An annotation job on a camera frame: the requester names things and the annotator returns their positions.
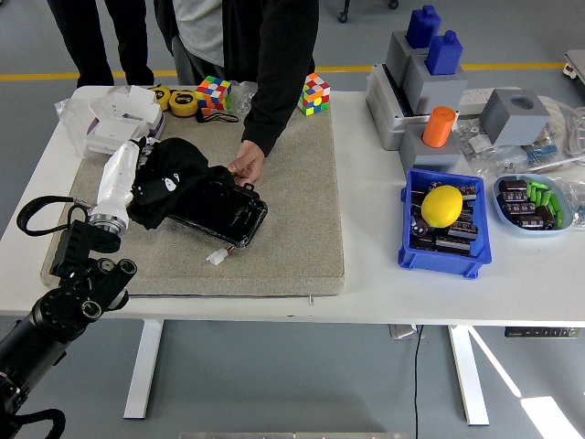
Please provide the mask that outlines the person's hand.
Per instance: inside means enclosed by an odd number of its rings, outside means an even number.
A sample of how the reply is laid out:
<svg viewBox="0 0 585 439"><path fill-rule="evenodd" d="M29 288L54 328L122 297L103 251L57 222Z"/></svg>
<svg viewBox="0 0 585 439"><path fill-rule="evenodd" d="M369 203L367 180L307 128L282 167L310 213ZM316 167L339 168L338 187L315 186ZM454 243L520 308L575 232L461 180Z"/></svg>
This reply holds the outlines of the person's hand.
<svg viewBox="0 0 585 439"><path fill-rule="evenodd" d="M244 140L236 157L228 164L228 170L239 186L254 184L261 177L265 155L258 145Z"/></svg>

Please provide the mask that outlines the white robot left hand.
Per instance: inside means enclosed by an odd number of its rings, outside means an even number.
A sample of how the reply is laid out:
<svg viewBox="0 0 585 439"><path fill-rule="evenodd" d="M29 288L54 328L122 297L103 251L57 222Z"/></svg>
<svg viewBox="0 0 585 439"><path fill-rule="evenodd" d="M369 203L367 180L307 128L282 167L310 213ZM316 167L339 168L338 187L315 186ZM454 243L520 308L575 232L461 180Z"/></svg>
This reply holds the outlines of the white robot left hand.
<svg viewBox="0 0 585 439"><path fill-rule="evenodd" d="M126 228L129 223L127 208L132 201L149 205L176 191L180 182L177 173L169 177L148 177L143 183L135 183L139 166L145 165L146 157L156 144L158 141L152 137L128 140L111 156L103 168L97 205L89 215L90 223Z"/></svg>

